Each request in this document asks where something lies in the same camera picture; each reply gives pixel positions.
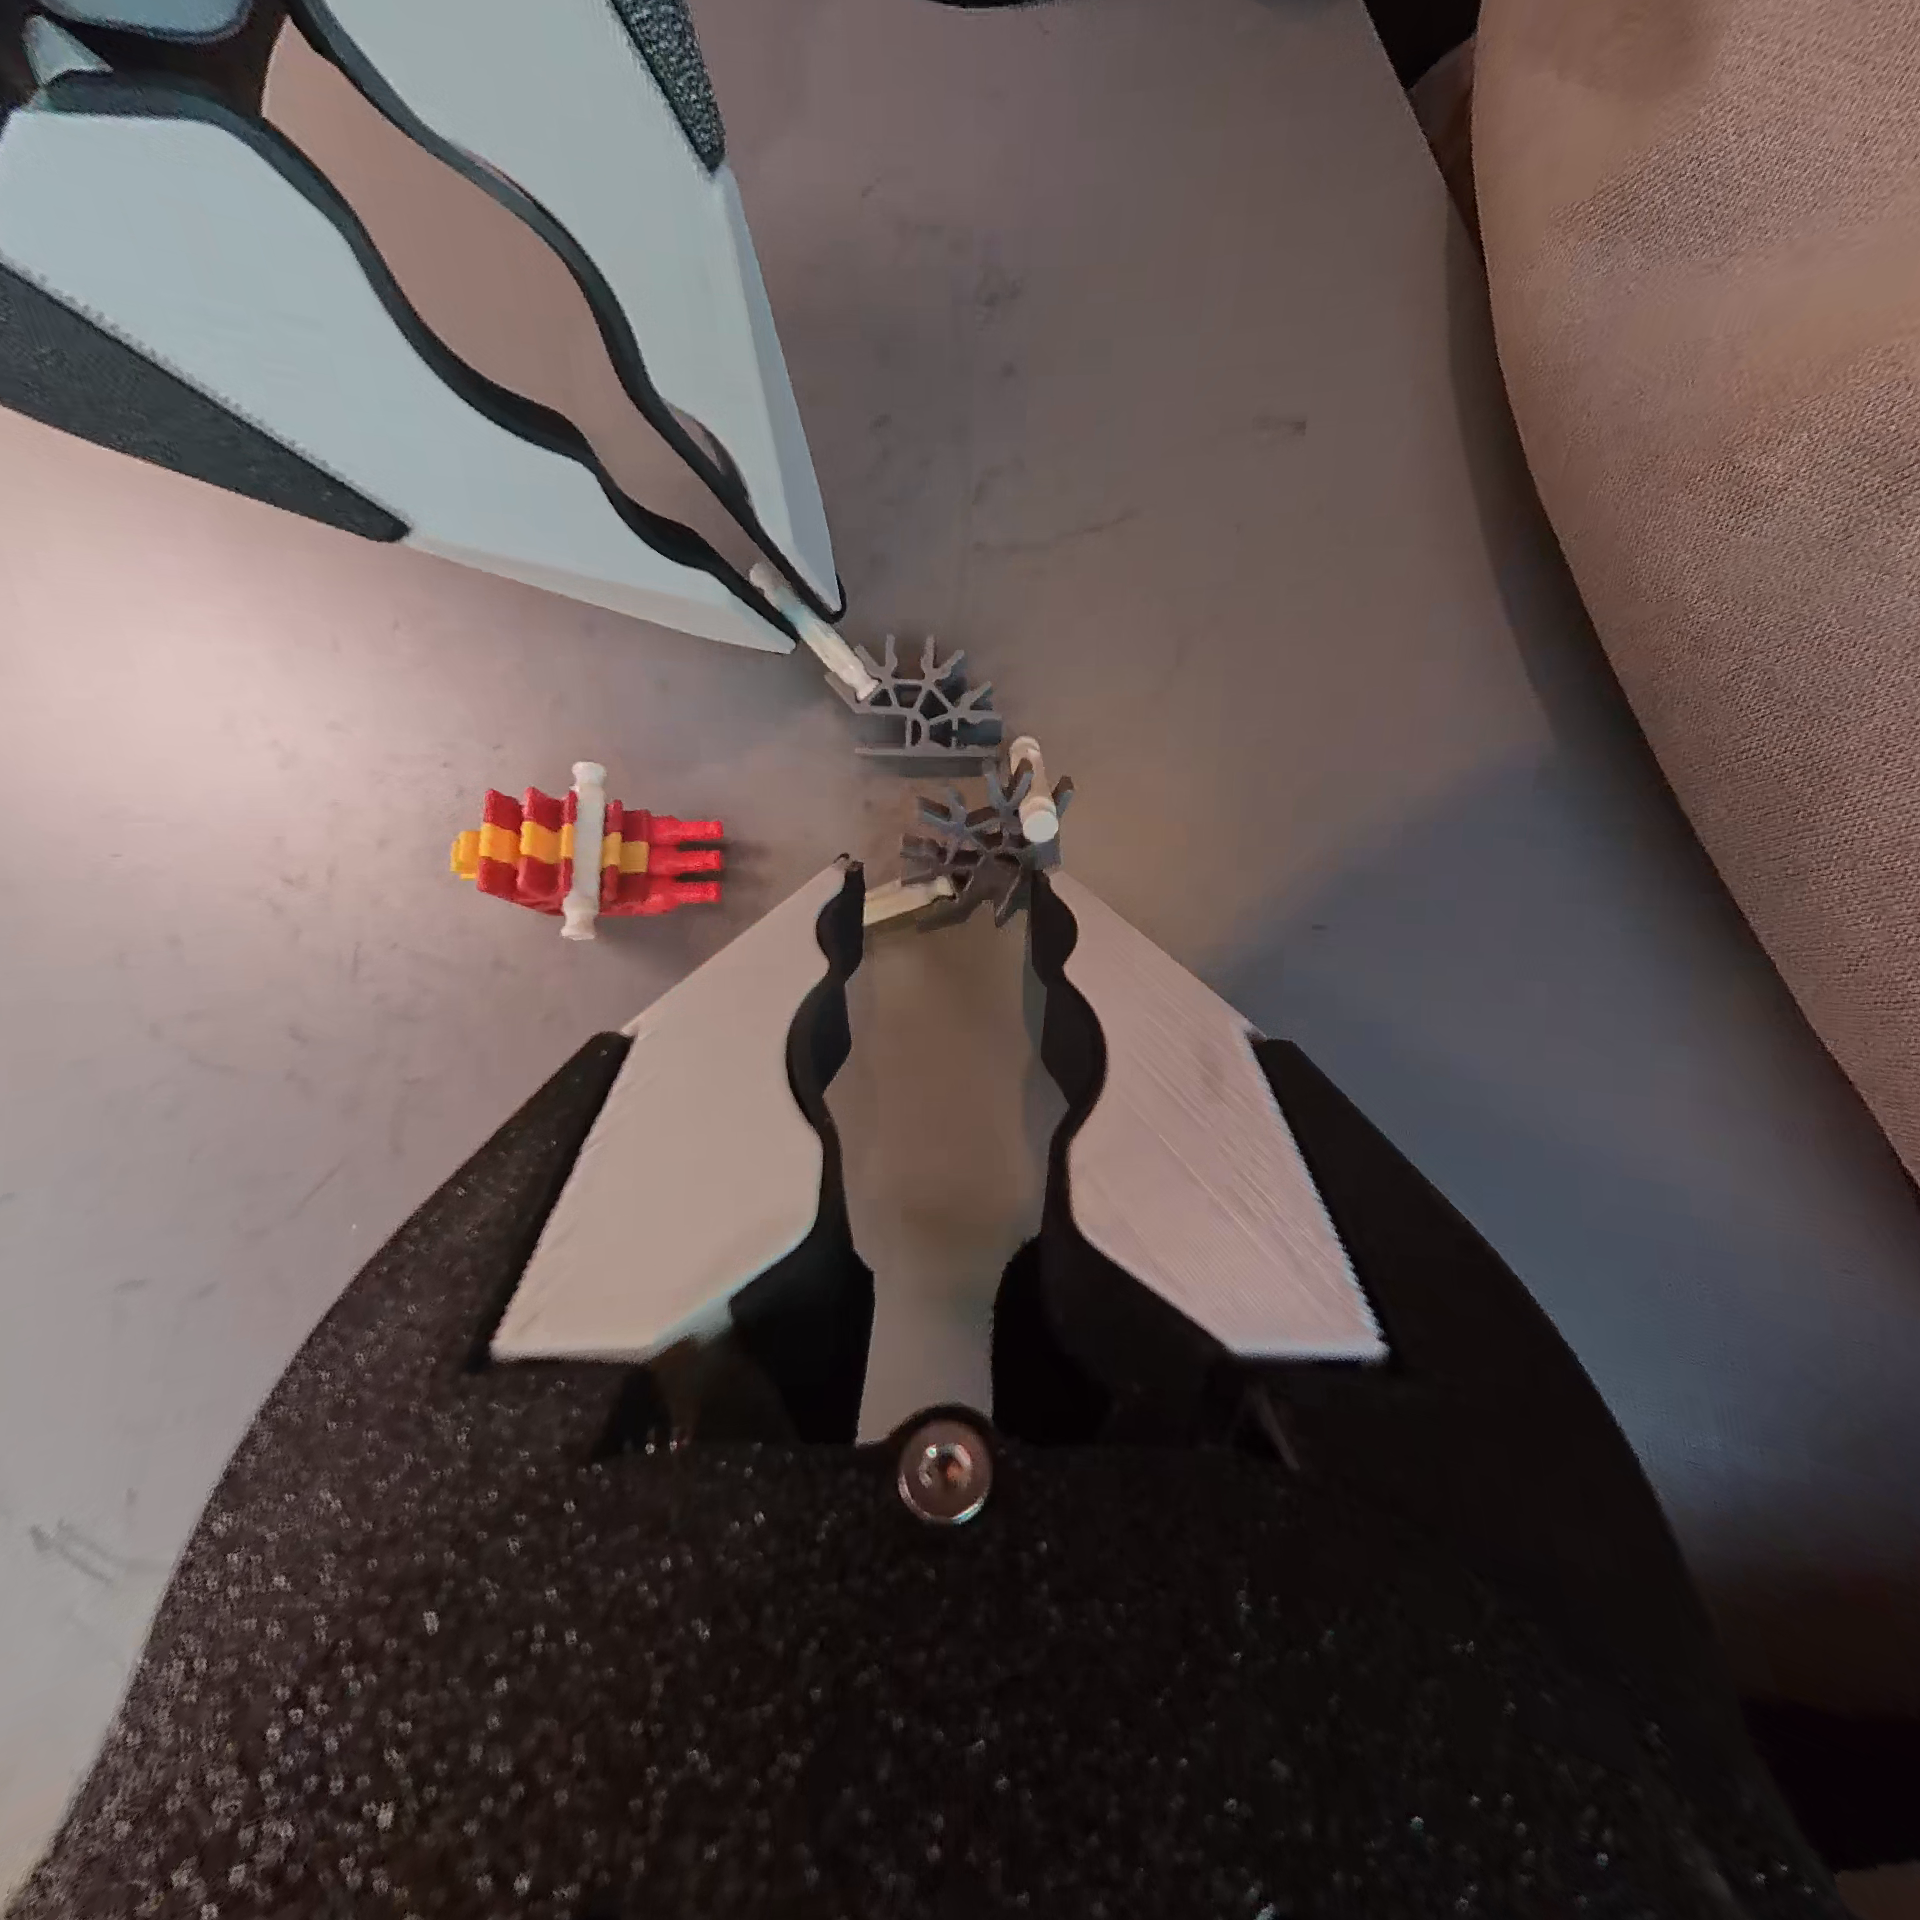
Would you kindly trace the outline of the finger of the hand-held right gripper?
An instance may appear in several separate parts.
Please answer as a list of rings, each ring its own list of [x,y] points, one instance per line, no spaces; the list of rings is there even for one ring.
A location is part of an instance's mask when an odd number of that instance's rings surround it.
[[[293,5],[397,132],[565,266],[631,406],[781,583],[845,595],[683,5]]]
[[[412,308],[299,148],[204,87],[61,75],[12,113],[4,266],[397,522],[442,559],[792,654],[707,540]]]

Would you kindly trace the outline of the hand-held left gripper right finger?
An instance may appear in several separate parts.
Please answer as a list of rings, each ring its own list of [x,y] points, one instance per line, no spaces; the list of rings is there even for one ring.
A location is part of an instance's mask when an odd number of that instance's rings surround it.
[[[992,1417],[1026,1444],[1287,1444],[1289,1367],[1388,1358],[1265,1067],[1265,1033],[1074,878],[1026,907],[1063,1097],[1041,1228],[992,1310]]]

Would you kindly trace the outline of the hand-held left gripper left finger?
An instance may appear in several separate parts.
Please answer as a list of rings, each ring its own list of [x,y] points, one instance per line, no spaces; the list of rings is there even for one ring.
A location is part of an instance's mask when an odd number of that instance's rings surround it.
[[[851,1444],[873,1341],[825,1092],[866,878],[840,857],[627,1021],[625,1057],[491,1332],[495,1362],[721,1346],[775,1431]]]

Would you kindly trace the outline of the red toy connector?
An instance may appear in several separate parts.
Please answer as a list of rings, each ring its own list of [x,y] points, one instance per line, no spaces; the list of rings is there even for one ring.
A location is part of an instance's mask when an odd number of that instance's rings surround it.
[[[473,860],[516,865],[525,857],[544,865],[560,865],[575,857],[579,797],[556,797],[536,787],[521,795],[490,789],[482,802],[482,822],[464,836]],[[603,835],[619,842],[652,844],[665,835],[661,819],[643,807],[621,807],[609,799],[603,807]]]
[[[495,857],[477,857],[469,879],[482,897],[501,899],[509,906],[521,906],[549,919],[565,914],[569,868],[551,862],[505,862]],[[601,919],[656,919],[682,906],[676,883],[667,883],[665,891],[656,891],[652,875],[644,870],[625,870],[618,865],[600,870],[601,897],[596,914]]]

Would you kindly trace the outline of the yellow toy connector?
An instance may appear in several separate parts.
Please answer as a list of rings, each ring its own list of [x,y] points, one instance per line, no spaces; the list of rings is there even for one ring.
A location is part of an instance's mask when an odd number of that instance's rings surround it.
[[[549,890],[554,875],[575,860],[575,826],[543,826],[533,819],[482,820],[451,846],[451,870],[464,879],[497,878],[501,868],[514,885]]]

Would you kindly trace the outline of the grey toy connector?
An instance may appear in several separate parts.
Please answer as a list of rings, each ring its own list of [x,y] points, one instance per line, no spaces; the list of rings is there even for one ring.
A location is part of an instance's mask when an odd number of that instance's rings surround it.
[[[988,761],[1003,741],[1003,718],[992,686],[971,681],[967,654],[944,651],[931,633],[905,659],[899,636],[885,636],[880,657],[865,644],[856,663],[873,686],[853,700],[853,754],[865,761]]]
[[[988,907],[992,924],[1002,927],[1028,906],[1033,878],[1063,865],[1063,829],[1056,867],[1033,870],[1024,865],[1017,851],[1016,810],[1003,794],[1007,754],[988,763],[981,779],[985,789],[981,805],[967,805],[957,789],[948,789],[944,797],[924,797],[920,802],[920,829],[903,836],[903,879],[948,875],[957,890],[952,902],[920,914],[922,931],[964,924],[981,907]],[[1065,781],[1069,779],[1055,781],[1063,799]]]

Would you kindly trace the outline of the person's beige sweater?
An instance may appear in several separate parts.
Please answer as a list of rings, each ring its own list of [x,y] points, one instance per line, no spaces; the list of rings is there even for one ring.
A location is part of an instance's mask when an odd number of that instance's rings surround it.
[[[1480,5],[1527,466],[1671,794],[1919,1171],[1919,5]]]

